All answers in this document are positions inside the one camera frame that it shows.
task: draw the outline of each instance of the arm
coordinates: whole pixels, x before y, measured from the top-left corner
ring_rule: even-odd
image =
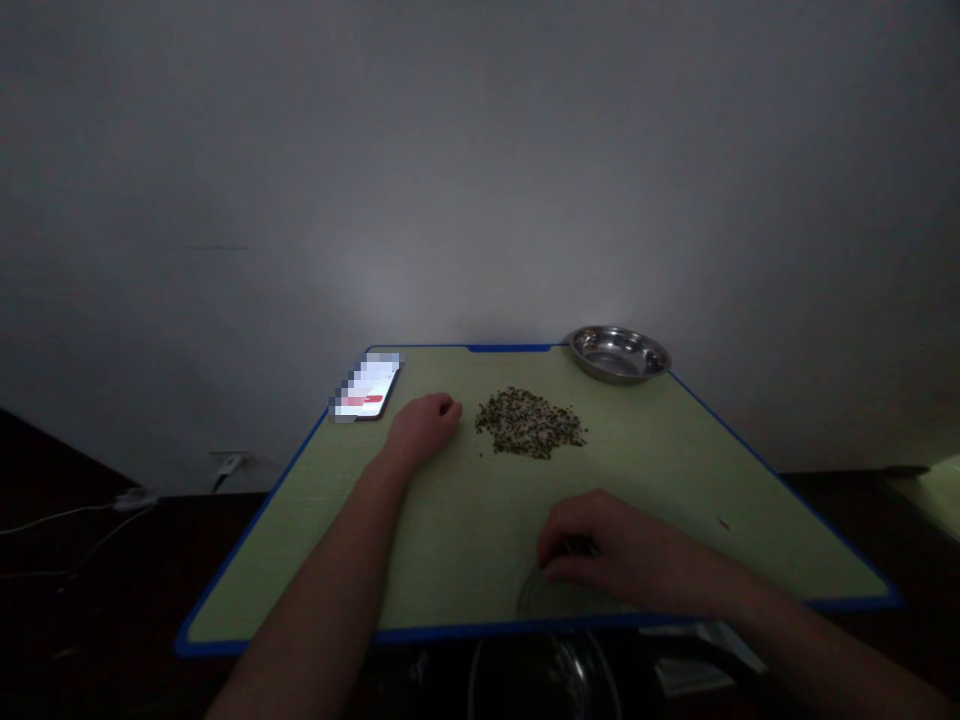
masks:
[[[462,410],[440,394],[397,413],[380,454],[250,642],[208,720],[336,716],[376,627],[407,483],[446,444]]]
[[[599,555],[561,555],[570,535]],[[601,588],[651,612],[724,620],[818,715],[954,717],[953,703],[732,558],[603,491],[554,507],[537,541],[551,580]]]

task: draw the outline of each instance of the smartphone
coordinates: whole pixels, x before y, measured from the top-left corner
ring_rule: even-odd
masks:
[[[335,398],[336,420],[379,420],[383,417],[403,358],[397,353],[368,353]]]

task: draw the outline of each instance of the metal bowl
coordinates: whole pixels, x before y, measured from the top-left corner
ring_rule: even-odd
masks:
[[[632,385],[663,375],[673,361],[658,342],[633,330],[591,325],[567,339],[577,365],[590,377],[613,385]]]

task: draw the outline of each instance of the blue table edge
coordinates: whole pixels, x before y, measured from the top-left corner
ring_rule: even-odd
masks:
[[[547,352],[551,348],[555,347],[565,347],[567,343],[547,343],[547,344],[528,344],[528,345],[463,345],[458,343],[445,343],[445,344],[416,344],[416,345],[407,345],[407,344],[393,344],[387,345],[378,343],[376,345],[371,345],[364,352],[370,352],[373,348],[386,348],[386,347],[465,347],[470,352],[491,352],[491,353],[503,353],[503,352]],[[826,600],[813,600],[806,603],[806,605],[814,610],[824,613],[836,613],[836,612],[851,612],[851,611],[863,611],[863,610],[885,610],[889,608],[900,607],[903,604],[903,597],[900,594],[900,591],[894,587],[893,583],[880,572],[874,565],[871,563],[856,547],[854,547],[840,532],[823,516],[820,515],[811,505],[804,499],[800,493],[798,493],[789,483],[785,482],[783,478],[772,468],[767,462],[760,457],[752,447],[750,447],[743,438],[737,435],[733,429],[727,425],[723,419],[718,416],[710,407],[703,402],[696,393],[694,393],[690,388],[688,388],[680,378],[678,378],[673,372],[670,372],[670,376],[679,383],[680,387],[686,390],[690,396],[696,400],[700,405],[708,412],[710,415],[720,423],[730,433],[736,440],[747,449],[747,451],[757,459],[757,461],[767,469],[771,475],[773,475],[777,480],[779,480],[790,493],[800,501],[801,504],[823,525],[832,532],[837,539],[844,544],[864,565],[866,565],[871,572],[873,572],[887,588],[887,594],[882,597],[863,597],[863,598],[838,598],[838,599],[826,599]],[[220,640],[216,642],[200,642],[195,643],[189,639],[189,630],[190,626],[193,624],[193,621],[196,619],[197,614],[200,612],[200,609],[206,603],[207,598],[210,597],[210,594],[213,592],[214,588],[217,586],[217,583],[220,582],[220,578],[226,572],[227,568],[230,566],[230,563],[233,561],[234,556],[239,552],[240,548],[243,546],[243,543],[246,541],[247,536],[256,526],[257,522],[260,520],[260,516],[263,514],[264,510],[270,505],[270,501],[273,500],[273,496],[277,493],[277,490],[280,489],[280,486],[283,484],[283,481],[286,480],[287,475],[290,473],[290,470],[293,469],[293,466],[296,465],[297,460],[300,458],[301,453],[304,448],[310,443],[310,440],[313,438],[314,433],[323,423],[324,418],[327,417],[327,410],[323,411],[323,414],[320,416],[320,419],[317,420],[313,428],[310,430],[306,439],[300,445],[297,452],[294,454],[293,459],[290,460],[290,463],[287,465],[286,470],[283,471],[283,475],[280,476],[280,479],[277,480],[276,484],[273,486],[273,489],[270,491],[270,494],[267,495],[267,498],[263,501],[263,504],[260,506],[260,509],[257,510],[257,514],[253,516],[253,520],[250,521],[250,524],[247,525],[247,528],[243,531],[243,535],[240,536],[240,539],[233,546],[233,549],[230,551],[230,554],[227,555],[226,559],[220,565],[217,574],[214,575],[213,579],[207,585],[207,589],[204,590],[203,595],[200,596],[200,599],[197,601],[197,604],[193,607],[193,610],[190,611],[190,614],[187,616],[187,619],[184,620],[183,625],[180,627],[180,631],[177,633],[176,641],[174,642],[174,648],[177,652],[177,655],[180,657],[217,657],[225,655],[240,655],[246,650],[249,640]],[[559,618],[559,619],[548,619],[548,620],[525,620],[521,622],[508,622],[508,623],[479,623],[473,625],[441,625],[437,627],[422,627],[422,628],[403,628],[399,630],[381,630],[373,635],[373,642],[378,644],[394,644],[394,643],[408,643],[408,642],[417,642],[417,641],[427,641],[427,640],[441,640],[441,639],[453,639],[453,638],[468,638],[468,637],[477,637],[485,635],[499,635],[506,633],[514,632],[535,632],[535,631],[544,631],[550,630],[554,632],[563,632],[570,630],[580,630],[586,628],[613,628],[613,627],[654,627],[657,625],[668,625],[668,624],[680,624],[696,621],[697,618],[689,617],[677,617],[675,615],[652,615],[652,614],[641,614],[641,613],[626,613],[618,615],[598,615],[593,617],[578,617],[578,618]]]

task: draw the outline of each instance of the pile of seeds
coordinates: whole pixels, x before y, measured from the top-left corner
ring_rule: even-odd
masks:
[[[493,435],[493,451],[549,460],[561,445],[586,445],[580,418],[569,409],[551,405],[529,390],[508,387],[480,403],[477,434]]]

